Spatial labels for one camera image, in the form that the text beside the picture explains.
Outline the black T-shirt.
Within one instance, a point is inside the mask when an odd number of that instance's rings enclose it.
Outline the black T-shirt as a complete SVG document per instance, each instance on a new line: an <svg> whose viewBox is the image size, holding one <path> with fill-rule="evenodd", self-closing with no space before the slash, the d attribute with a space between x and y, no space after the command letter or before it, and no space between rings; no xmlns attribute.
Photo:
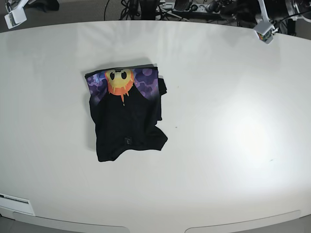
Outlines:
<svg viewBox="0 0 311 233"><path fill-rule="evenodd" d="M167 88L157 66L96 70L85 81L99 162L115 161L127 150L162 150L168 138L156 124Z"/></svg>

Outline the white power strip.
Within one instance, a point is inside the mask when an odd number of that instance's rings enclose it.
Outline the white power strip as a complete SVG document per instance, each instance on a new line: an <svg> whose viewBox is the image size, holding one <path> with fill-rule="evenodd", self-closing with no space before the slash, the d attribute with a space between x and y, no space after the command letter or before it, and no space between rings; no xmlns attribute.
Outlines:
<svg viewBox="0 0 311 233"><path fill-rule="evenodd" d="M182 10L175 8L174 2L161 2L161 10L167 10L177 13L199 13L199 14L218 14L220 10L230 2L212 1L208 4L189 2Z"/></svg>

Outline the white label plate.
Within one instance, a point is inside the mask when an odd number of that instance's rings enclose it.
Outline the white label plate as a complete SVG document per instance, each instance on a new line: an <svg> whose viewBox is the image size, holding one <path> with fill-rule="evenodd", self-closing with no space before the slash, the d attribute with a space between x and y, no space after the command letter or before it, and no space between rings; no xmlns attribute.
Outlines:
<svg viewBox="0 0 311 233"><path fill-rule="evenodd" d="M1 194L0 207L20 214L35 216L35 212L28 199Z"/></svg>

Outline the black centre post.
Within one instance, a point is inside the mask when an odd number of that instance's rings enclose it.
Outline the black centre post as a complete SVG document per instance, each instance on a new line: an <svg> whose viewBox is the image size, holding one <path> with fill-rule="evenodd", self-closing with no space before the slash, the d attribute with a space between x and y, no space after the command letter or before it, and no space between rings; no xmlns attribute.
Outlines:
<svg viewBox="0 0 311 233"><path fill-rule="evenodd" d="M141 20L155 20L156 17L156 0L140 0Z"/></svg>

